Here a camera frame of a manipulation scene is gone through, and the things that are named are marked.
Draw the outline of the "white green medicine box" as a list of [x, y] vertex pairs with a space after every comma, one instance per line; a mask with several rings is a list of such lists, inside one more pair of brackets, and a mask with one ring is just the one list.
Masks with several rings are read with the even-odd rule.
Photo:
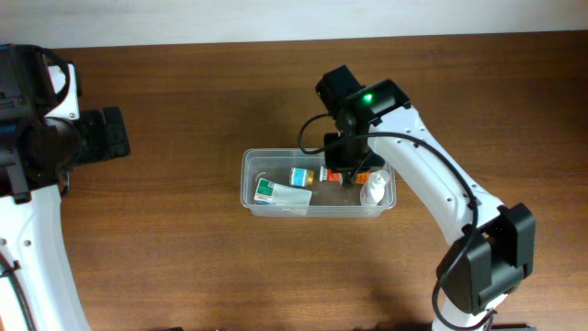
[[261, 178], [254, 191], [254, 201], [264, 205], [308, 206], [312, 192], [301, 188], [280, 185]]

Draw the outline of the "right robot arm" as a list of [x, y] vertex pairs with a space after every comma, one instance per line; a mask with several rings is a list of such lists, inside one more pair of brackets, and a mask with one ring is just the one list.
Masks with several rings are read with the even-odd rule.
[[327, 167], [349, 187], [358, 174], [391, 165], [449, 244], [436, 269], [432, 329], [491, 329], [498, 305], [532, 274], [533, 213], [523, 203], [505, 206], [472, 179], [390, 79], [363, 86], [340, 66], [324, 74], [315, 91], [337, 129], [319, 150]]

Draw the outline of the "small blue-label gold-cap bottle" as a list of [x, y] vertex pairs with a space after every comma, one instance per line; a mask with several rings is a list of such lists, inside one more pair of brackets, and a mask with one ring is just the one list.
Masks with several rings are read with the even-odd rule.
[[289, 175], [289, 184], [294, 187], [299, 188], [306, 188], [313, 185], [315, 179], [315, 171], [300, 168], [300, 167], [292, 167], [290, 169]]

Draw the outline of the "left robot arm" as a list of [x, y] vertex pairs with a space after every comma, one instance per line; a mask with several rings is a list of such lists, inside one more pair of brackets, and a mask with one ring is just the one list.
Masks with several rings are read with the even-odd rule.
[[1, 326], [87, 330], [62, 234], [71, 174], [130, 155], [117, 107], [80, 110], [74, 63], [1, 47]]

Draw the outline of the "orange tablet tube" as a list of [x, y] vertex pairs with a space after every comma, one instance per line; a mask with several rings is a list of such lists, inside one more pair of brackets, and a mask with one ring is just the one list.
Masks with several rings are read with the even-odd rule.
[[[357, 185], [365, 184], [368, 181], [369, 176], [370, 176], [369, 172], [357, 174], [355, 177], [355, 184], [357, 184]], [[323, 181], [339, 182], [340, 184], [342, 184], [343, 183], [343, 174], [338, 173], [338, 172], [334, 172], [334, 171], [328, 169], [327, 167], [322, 166], [321, 170], [320, 170], [319, 180], [321, 182], [323, 182]]]

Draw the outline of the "white bottle clear cap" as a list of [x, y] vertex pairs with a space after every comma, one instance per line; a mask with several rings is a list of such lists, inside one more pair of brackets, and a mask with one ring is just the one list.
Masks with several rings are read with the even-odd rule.
[[379, 170], [371, 173], [360, 191], [361, 205], [364, 207], [377, 206], [383, 199], [389, 182], [389, 172]]

